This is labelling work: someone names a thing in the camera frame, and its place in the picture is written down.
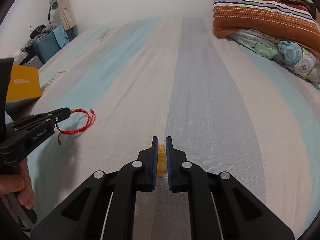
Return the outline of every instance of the blue lamp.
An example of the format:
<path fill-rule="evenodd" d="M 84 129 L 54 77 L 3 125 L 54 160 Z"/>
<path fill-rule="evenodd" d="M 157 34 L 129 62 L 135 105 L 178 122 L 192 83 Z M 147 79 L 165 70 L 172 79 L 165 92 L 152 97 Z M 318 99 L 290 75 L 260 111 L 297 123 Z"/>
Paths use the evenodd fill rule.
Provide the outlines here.
<path fill-rule="evenodd" d="M 50 4 L 50 8 L 49 8 L 49 13 L 48 13 L 48 22 L 51 23 L 50 12 L 51 12 L 51 10 L 55 10 L 58 8 L 58 1 L 57 0 L 50 0 L 49 4 Z"/>

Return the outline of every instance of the metal screw cap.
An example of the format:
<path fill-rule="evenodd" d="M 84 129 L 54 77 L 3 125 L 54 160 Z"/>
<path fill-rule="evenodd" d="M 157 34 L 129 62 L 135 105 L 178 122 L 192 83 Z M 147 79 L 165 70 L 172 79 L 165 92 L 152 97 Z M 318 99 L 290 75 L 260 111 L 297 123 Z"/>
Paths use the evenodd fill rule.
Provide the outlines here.
<path fill-rule="evenodd" d="M 104 173 L 103 171 L 96 171 L 93 176 L 96 178 L 96 179 L 101 179 L 103 176 L 104 176 Z"/>
<path fill-rule="evenodd" d="M 192 167 L 192 163 L 191 163 L 191 162 L 184 162 L 184 163 L 182 164 L 182 167 L 184 167 L 184 168 L 186 168 L 186 169 L 189 169 L 189 168 Z"/>
<path fill-rule="evenodd" d="M 134 161 L 132 163 L 132 166 L 135 167 L 135 168 L 139 168 L 142 166 L 142 162 L 141 161 Z"/>
<path fill-rule="evenodd" d="M 230 179 L 230 174 L 224 171 L 223 173 L 220 174 L 220 177 L 222 179 Z"/>

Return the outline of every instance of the blue suitcase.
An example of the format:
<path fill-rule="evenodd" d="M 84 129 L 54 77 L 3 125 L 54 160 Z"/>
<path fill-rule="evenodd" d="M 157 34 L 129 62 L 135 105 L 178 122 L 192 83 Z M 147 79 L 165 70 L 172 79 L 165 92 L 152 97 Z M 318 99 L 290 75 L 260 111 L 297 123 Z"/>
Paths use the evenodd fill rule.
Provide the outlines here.
<path fill-rule="evenodd" d="M 49 32 L 37 39 L 32 47 L 43 64 L 61 49 L 53 32 Z"/>

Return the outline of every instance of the curtain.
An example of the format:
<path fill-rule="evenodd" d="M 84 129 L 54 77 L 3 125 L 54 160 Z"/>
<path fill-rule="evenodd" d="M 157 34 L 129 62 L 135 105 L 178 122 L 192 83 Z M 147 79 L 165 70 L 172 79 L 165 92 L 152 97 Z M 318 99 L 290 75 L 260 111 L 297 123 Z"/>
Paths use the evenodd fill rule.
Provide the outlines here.
<path fill-rule="evenodd" d="M 65 30 L 76 26 L 76 21 L 72 15 L 68 0 L 57 0 L 58 10 L 60 14 L 61 23 Z"/>

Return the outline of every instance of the yellow box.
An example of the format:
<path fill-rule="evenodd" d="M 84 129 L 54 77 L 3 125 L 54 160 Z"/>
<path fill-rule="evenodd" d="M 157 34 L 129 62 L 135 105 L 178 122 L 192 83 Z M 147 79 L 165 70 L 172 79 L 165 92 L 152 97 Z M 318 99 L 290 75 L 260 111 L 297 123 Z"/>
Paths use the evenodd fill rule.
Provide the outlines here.
<path fill-rule="evenodd" d="M 39 73 L 36 68 L 13 65 L 6 103 L 41 97 Z"/>

